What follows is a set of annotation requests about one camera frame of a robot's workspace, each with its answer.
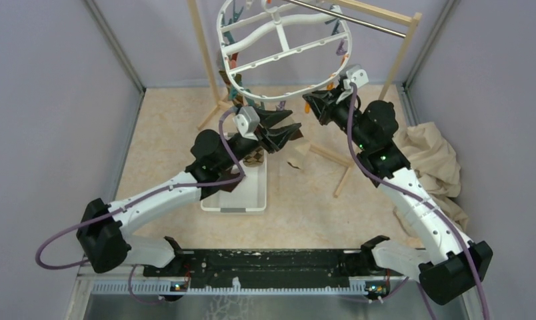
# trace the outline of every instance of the white plastic basket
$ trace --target white plastic basket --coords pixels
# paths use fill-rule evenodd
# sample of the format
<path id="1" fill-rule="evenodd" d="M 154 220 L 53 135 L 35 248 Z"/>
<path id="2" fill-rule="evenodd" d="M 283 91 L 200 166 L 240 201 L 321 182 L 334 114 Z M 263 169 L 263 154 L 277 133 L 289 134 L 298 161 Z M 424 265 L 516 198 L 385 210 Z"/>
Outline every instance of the white plastic basket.
<path id="1" fill-rule="evenodd" d="M 267 154 L 257 167 L 247 167 L 241 161 L 246 177 L 233 192 L 219 191 L 201 201 L 201 209 L 228 214 L 260 214 L 267 202 Z"/>

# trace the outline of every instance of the wooden pole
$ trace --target wooden pole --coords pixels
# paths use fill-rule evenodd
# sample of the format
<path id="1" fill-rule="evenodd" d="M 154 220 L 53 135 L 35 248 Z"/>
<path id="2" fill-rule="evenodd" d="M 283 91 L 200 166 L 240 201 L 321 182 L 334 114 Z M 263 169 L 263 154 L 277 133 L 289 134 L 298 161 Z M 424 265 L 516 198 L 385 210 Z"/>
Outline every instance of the wooden pole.
<path id="1" fill-rule="evenodd" d="M 382 87 L 382 91 L 380 92 L 380 96 L 378 96 L 378 100 L 383 100 L 384 97 L 386 96 L 386 92 L 388 92 L 388 89 L 390 88 L 393 78 L 395 77 L 397 70 L 399 69 L 401 61 L 403 60 L 403 57 L 405 56 L 407 48 L 409 48 L 409 44 L 411 43 L 411 39 L 413 38 L 413 35 L 415 34 L 415 30 L 420 20 L 421 20 L 421 14 L 419 12 L 416 13 L 411 19 L 411 24 L 407 28 L 407 33 L 405 34 L 405 39 L 401 43 L 399 52 L 397 53 L 397 56 L 392 65 L 392 68 L 390 69 L 390 72 L 388 73 L 388 78 L 386 78 L 386 83 L 384 83 L 384 86 Z"/>
<path id="2" fill-rule="evenodd" d="M 207 78 L 209 79 L 209 86 L 213 93 L 213 99 L 215 104 L 221 100 L 219 91 L 217 90 L 217 83 L 215 82 L 215 73 L 213 72 L 213 66 L 209 59 L 209 50 L 207 49 L 207 42 L 205 41 L 205 34 L 203 32 L 203 26 L 201 24 L 201 18 L 199 17 L 199 10 L 197 9 L 196 0 L 187 0 L 187 6 L 189 8 L 189 14 L 191 16 L 191 22 L 193 23 L 193 29 L 195 30 L 195 37 L 199 44 L 199 50 L 201 50 L 201 57 L 203 58 L 203 65 L 207 72 Z"/>

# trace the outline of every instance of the crumpled fabric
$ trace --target crumpled fabric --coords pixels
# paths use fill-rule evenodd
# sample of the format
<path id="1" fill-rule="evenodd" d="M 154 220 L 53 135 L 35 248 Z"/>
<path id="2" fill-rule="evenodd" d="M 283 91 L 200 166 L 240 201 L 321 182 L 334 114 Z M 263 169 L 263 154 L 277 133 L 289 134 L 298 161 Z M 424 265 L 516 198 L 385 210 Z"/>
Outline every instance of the crumpled fabric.
<path id="1" fill-rule="evenodd" d="M 455 150 L 443 138 L 437 126 L 428 122 L 400 128 L 394 134 L 393 141 L 409 160 L 419 182 L 434 202 L 460 230 L 466 231 L 468 215 L 450 199 L 461 192 L 461 166 Z M 409 236 L 418 236 L 398 208 L 394 209 L 394 214 Z"/>

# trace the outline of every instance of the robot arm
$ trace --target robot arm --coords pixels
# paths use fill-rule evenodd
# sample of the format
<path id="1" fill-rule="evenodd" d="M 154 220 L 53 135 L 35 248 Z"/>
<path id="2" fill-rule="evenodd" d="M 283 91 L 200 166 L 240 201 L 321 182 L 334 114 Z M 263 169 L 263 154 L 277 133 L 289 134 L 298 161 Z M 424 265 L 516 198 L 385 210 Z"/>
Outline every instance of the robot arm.
<path id="1" fill-rule="evenodd" d="M 236 159 L 240 161 L 259 148 L 269 153 L 279 151 L 301 124 L 271 128 L 291 113 L 288 110 L 264 111 L 250 106 L 240 107 L 233 118 L 238 133 L 227 142 Z M 151 239 L 133 233 L 178 207 L 198 202 L 221 188 L 236 187 L 239 181 L 232 185 L 221 182 L 234 175 L 231 173 L 234 162 L 217 132 L 200 132 L 191 153 L 195 161 L 160 185 L 108 205 L 101 199 L 88 204 L 82 222 L 117 212 L 100 222 L 78 229 L 76 234 L 95 272 L 104 273 L 123 263 L 168 270 L 181 267 L 181 259 L 176 257 L 183 252 L 172 238 Z"/>
<path id="2" fill-rule="evenodd" d="M 334 122 L 346 133 L 353 94 L 350 84 L 362 87 L 368 78 L 358 65 L 345 70 L 340 74 L 337 88 L 314 91 L 303 98 L 321 125 Z M 361 150 L 357 159 L 364 169 L 378 178 L 378 181 L 373 180 L 374 185 L 399 208 L 419 235 L 425 250 L 409 248 L 379 236 L 364 244 L 361 254 L 365 255 L 364 260 L 370 268 L 392 269 L 404 274 L 420 282 L 432 300 L 444 305 L 475 284 L 464 250 L 470 252 L 481 280 L 493 253 L 486 242 L 474 243 L 460 231 L 466 247 L 459 245 L 452 228 L 434 212 L 442 211 L 421 187 L 411 164 L 392 141 L 397 129 L 392 103 L 373 101 L 364 112 L 354 111 L 352 138 Z M 401 189 L 392 189 L 388 185 Z M 422 201 L 410 197 L 409 192 Z"/>

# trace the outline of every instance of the purple wall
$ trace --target purple wall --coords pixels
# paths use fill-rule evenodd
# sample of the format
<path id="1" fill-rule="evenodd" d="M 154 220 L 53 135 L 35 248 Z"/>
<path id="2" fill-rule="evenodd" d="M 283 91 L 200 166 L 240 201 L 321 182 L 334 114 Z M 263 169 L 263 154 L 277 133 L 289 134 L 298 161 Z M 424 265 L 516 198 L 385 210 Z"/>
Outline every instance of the purple wall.
<path id="1" fill-rule="evenodd" d="M 536 319 L 536 1 L 462 1 L 411 90 L 462 164 L 470 234 L 494 250 L 494 319 Z"/>
<path id="2" fill-rule="evenodd" d="M 35 251 L 110 200 L 138 97 L 81 1 L 0 0 L 0 320 L 64 318 L 77 269 Z M 43 258 L 81 254 L 70 235 Z"/>
<path id="3" fill-rule="evenodd" d="M 214 54 L 219 47 L 215 22 L 225 1 L 197 1 L 209 50 Z M 147 87 L 208 85 L 185 0 L 97 0 L 96 2 L 144 85 Z M 405 80 L 446 0 L 364 2 L 408 16 L 422 12 L 423 19 L 397 76 L 398 81 Z M 405 30 L 403 26 L 388 24 L 386 21 L 360 13 L 349 10 L 344 12 L 393 29 Z M 351 62 L 362 64 L 371 82 L 384 82 L 402 39 L 354 24 L 350 24 L 350 28 L 355 44 Z M 306 30 L 300 27 L 287 29 L 292 43 L 308 42 L 306 37 L 310 35 L 328 36 L 331 35 L 331 30 L 332 26 L 326 29 Z M 246 54 L 266 56 L 266 53 L 275 47 L 279 47 L 279 42 L 274 34 L 274 37 L 263 39 Z M 336 71 L 340 63 L 339 58 L 326 51 L 312 53 L 306 51 L 296 57 L 281 61 L 278 65 L 270 64 L 270 67 L 244 74 L 245 84 L 310 84 L 314 80 L 327 77 L 330 71 Z"/>

